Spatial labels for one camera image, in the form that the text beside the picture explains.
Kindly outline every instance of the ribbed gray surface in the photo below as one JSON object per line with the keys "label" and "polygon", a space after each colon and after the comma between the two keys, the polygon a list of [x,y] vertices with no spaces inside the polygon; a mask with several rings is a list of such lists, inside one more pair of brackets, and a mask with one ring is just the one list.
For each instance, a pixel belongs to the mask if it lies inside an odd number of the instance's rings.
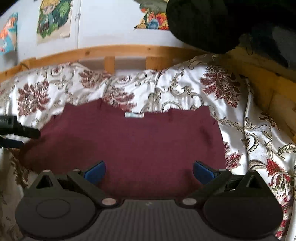
{"label": "ribbed gray surface", "polygon": [[[119,208],[103,211],[93,226],[67,241],[123,240],[234,241],[237,239],[215,233],[204,224],[195,210],[180,208],[173,200],[126,200]],[[270,236],[262,241],[277,241],[277,239]]]}

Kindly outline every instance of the shirt tag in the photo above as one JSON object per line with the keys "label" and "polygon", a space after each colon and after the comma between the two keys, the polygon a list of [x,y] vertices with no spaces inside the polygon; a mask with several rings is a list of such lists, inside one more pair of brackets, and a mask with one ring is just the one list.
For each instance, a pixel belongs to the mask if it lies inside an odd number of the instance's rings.
{"label": "shirt tag", "polygon": [[131,117],[131,118],[143,118],[144,114],[137,114],[132,112],[126,112],[124,117]]}

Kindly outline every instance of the white wall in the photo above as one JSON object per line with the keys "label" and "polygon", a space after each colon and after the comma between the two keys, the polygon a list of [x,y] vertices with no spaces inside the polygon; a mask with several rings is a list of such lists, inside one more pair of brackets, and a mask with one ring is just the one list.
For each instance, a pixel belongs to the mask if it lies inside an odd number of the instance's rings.
{"label": "white wall", "polygon": [[[19,0],[0,17],[0,28],[18,12],[17,53],[0,56],[0,71],[31,58],[75,48],[114,44],[147,44],[182,47],[170,31],[136,29],[143,13],[133,0],[73,0],[70,38],[37,45],[37,24],[42,0]],[[81,13],[80,19],[75,16]]]}

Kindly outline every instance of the floral bedspread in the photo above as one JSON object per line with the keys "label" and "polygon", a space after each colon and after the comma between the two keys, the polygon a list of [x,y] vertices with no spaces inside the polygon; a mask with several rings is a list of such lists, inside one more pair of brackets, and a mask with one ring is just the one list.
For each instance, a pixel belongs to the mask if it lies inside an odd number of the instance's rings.
{"label": "floral bedspread", "polygon": [[[80,105],[98,98],[136,113],[169,108],[193,111],[208,106],[220,125],[227,168],[234,174],[245,174],[248,169],[260,173],[284,211],[276,237],[295,240],[296,145],[256,107],[247,78],[216,66],[212,55],[159,72],[145,70],[119,77],[66,63],[22,72],[3,82],[0,113],[17,115],[23,125],[40,129],[52,115],[62,112],[66,103]],[[13,155],[16,150],[0,151],[0,241],[19,240],[22,235],[14,210],[37,174],[19,164]]]}

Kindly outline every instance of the maroon shirt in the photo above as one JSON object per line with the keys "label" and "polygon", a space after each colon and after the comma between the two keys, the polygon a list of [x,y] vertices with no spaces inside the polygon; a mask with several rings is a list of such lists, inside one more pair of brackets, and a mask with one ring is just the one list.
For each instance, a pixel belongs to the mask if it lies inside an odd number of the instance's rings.
{"label": "maroon shirt", "polygon": [[100,160],[106,175],[99,187],[114,197],[174,198],[188,195],[199,183],[196,160],[225,168],[218,123],[208,107],[170,109],[127,118],[101,99],[80,106],[67,104],[20,152],[20,163],[36,172],[65,174],[87,169]]}

